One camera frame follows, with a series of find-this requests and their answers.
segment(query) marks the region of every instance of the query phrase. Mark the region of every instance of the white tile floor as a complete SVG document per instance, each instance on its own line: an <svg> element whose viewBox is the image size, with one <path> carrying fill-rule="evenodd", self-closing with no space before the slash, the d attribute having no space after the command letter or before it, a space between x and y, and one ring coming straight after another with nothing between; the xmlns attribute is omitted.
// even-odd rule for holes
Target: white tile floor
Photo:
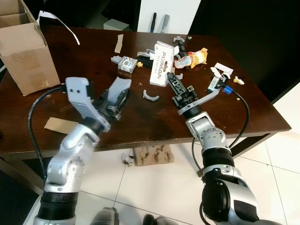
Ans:
<svg viewBox="0 0 300 225"><path fill-rule="evenodd" d="M300 96L299 90L298 85L294 96ZM235 165L257 198L261 219L300 225L300 110L297 104L286 107L289 94L275 107L293 129L273 136L238 157ZM104 206L118 209L122 225L141 225L146 213L169 217L180 225L204 224L199 216L203 183L195 173L191 144L173 144L171 149L174 163L144 167L121 164L121 155L128 154L130 149L94 153L79 194L76 224L90 224ZM198 144L195 154L201 162ZM32 224L38 201L25 225Z"/></svg>

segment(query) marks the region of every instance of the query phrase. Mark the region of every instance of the table leg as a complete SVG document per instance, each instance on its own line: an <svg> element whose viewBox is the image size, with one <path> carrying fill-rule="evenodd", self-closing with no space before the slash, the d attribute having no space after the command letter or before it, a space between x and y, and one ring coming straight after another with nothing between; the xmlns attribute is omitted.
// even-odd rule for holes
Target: table leg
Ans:
<svg viewBox="0 0 300 225"><path fill-rule="evenodd" d="M38 195L43 194L43 179L23 161L5 161L0 158L0 170Z"/></svg>
<svg viewBox="0 0 300 225"><path fill-rule="evenodd" d="M242 142L236 144L233 148L231 148L232 157L237 158L238 156L249 151L253 147L259 145L260 143L264 142L265 140L267 140L275 134L276 133L270 133L262 136L247 137Z"/></svg>

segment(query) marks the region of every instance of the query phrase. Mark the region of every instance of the white box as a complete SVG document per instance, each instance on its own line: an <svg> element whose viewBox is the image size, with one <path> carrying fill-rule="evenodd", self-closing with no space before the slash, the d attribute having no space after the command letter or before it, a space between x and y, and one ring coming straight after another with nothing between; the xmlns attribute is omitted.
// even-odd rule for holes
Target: white box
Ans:
<svg viewBox="0 0 300 225"><path fill-rule="evenodd" d="M104 30L129 30L129 24L111 19L103 24Z"/></svg>
<svg viewBox="0 0 300 225"><path fill-rule="evenodd" d="M167 73L170 73L174 61L174 47L157 41L151 70L150 84L165 87L168 84Z"/></svg>

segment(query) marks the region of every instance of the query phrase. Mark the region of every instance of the marker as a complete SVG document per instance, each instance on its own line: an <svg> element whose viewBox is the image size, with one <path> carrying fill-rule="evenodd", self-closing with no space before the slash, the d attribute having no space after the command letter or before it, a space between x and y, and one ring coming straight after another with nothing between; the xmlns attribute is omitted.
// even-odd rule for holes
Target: marker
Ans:
<svg viewBox="0 0 300 225"><path fill-rule="evenodd" d="M152 20L152 24L151 24L150 33L153 33L153 31L154 31L155 20L156 20L156 13L153 14L153 20Z"/></svg>

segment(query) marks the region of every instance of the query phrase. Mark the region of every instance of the wooden table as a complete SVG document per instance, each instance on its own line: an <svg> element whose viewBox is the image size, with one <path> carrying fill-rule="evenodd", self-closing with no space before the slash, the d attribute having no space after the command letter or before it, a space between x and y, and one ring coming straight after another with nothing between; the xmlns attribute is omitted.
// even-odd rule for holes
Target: wooden table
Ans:
<svg viewBox="0 0 300 225"><path fill-rule="evenodd" d="M126 55L132 58L136 58L137 52L147 48L154 49L154 44L158 40L172 44L173 38L177 35L83 28L72 30L78 36L81 45L76 44L73 36L64 27L42 27L61 82L69 76L90 78L94 81L95 95L99 96L112 84L116 76L132 79L131 96L122 112L121 120L113 124L108 133L100 136L101 141L95 151L192 141L185 118L178 115L173 105L174 92L169 85L166 87L150 85L151 69L149 68L136 67L130 75L118 70L117 65L110 60L112 56L118 55L114 53L118 34L124 34L120 56ZM236 75L243 77L244 86L233 83L233 80L229 82L229 85L247 101L251 116L249 126L243 135L248 138L232 149L235 157L277 132L290 129L217 38L192 36L193 38L188 40L186 35L181 37L186 40L187 52L197 51L203 47L208 49L206 65L175 71L176 74L183 73L182 83L186 87L193 85L200 97L206 95L205 90L213 76L210 67L216 62L233 68L232 77ZM159 95L159 100L151 102L143 99L143 90L147 90L151 96ZM20 160L36 158L27 130L27 116L34 100L44 92L45 90L23 97L9 73L5 74L0 83L0 130L2 132L0 167L10 175L19 176L19 168L25 171L25 165ZM208 112L215 125L224 130L227 138L236 137L244 125L245 108L234 95L220 92L213 100L203 104L202 108ZM79 113L70 105L66 95L53 93L43 100L34 112L33 129L44 157L53 156L65 137L64 134L44 129L49 117L81 121ZM28 180L28 175L21 175L21 177Z"/></svg>

